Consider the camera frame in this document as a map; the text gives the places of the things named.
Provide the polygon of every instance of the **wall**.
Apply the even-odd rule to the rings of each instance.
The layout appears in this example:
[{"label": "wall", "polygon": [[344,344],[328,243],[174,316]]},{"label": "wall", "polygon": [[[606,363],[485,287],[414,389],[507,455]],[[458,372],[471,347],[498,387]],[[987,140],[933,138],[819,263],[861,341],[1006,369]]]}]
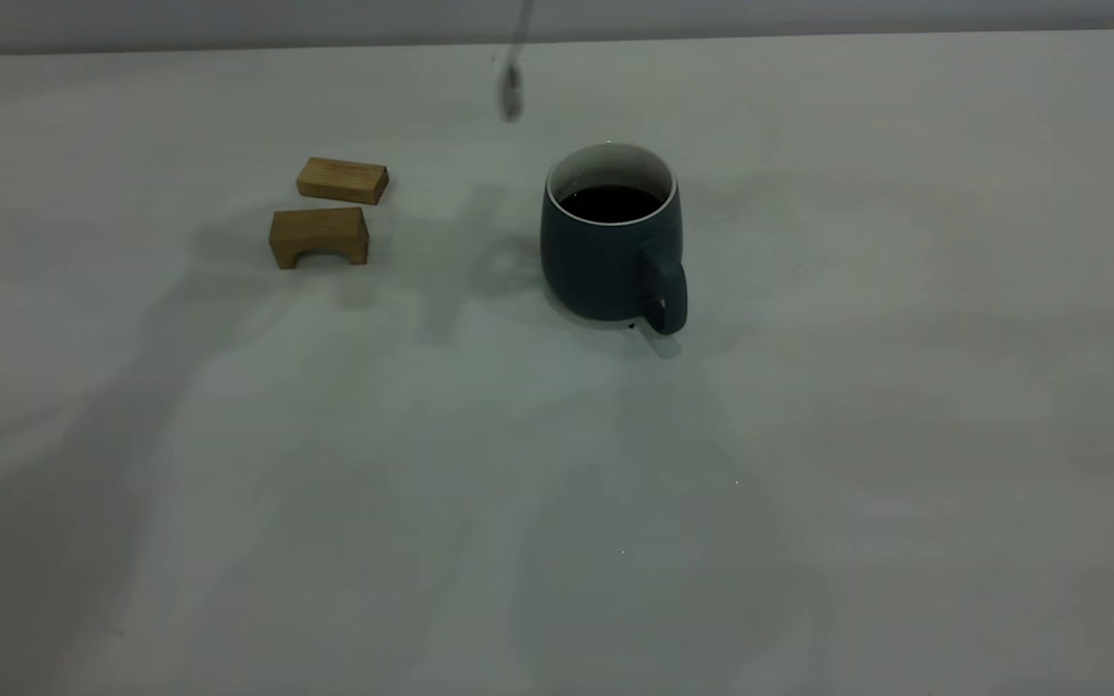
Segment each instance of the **wall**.
[{"label": "wall", "polygon": [[[0,0],[0,53],[496,42],[517,0]],[[536,40],[1114,27],[1114,0],[538,0]]]}]

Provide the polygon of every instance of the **mug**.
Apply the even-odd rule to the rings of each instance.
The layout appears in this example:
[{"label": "mug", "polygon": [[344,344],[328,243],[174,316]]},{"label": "mug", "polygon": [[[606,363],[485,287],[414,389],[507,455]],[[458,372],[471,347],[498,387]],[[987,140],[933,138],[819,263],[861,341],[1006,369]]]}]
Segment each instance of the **mug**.
[{"label": "mug", "polygon": [[[567,209],[574,207],[571,195],[599,187],[633,188],[659,207],[624,222],[587,219]],[[602,143],[554,165],[545,182],[539,256],[548,287],[580,317],[643,316],[662,334],[685,325],[677,177],[649,150]]]}]

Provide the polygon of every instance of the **wooden block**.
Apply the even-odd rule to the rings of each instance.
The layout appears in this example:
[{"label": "wooden block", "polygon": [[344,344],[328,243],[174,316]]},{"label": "wooden block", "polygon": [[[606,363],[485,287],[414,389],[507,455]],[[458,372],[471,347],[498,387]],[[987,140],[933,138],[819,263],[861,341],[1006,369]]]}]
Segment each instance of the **wooden block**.
[{"label": "wooden block", "polygon": [[268,231],[278,268],[293,268],[304,252],[338,252],[352,265],[368,263],[368,225],[362,208],[278,210]]},{"label": "wooden block", "polygon": [[390,173],[380,165],[341,163],[313,157],[304,165],[295,184],[300,194],[335,202],[370,203],[375,206],[390,182]]}]

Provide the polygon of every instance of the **metal spoon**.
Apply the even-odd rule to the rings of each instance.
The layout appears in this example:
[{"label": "metal spoon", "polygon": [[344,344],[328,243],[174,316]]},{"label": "metal spoon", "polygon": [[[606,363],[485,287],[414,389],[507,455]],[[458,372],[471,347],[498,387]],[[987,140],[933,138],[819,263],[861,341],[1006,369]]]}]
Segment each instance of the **metal spoon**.
[{"label": "metal spoon", "polygon": [[518,116],[522,115],[522,71],[518,68],[518,53],[522,53],[522,45],[527,41],[527,32],[531,28],[531,9],[535,9],[535,0],[522,0],[522,6],[518,10],[518,23],[514,30],[514,43],[509,45],[509,52],[505,56],[505,71],[496,86],[496,101],[505,122],[517,121]]}]

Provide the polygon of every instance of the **dark liquid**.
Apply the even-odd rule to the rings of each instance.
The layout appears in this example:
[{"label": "dark liquid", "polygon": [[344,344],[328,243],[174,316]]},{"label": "dark liquid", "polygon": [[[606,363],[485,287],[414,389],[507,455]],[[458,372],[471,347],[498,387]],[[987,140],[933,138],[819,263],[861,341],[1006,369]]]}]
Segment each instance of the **dark liquid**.
[{"label": "dark liquid", "polygon": [[571,216],[597,224],[624,224],[653,215],[662,202],[629,186],[593,186],[567,195],[560,206]]}]

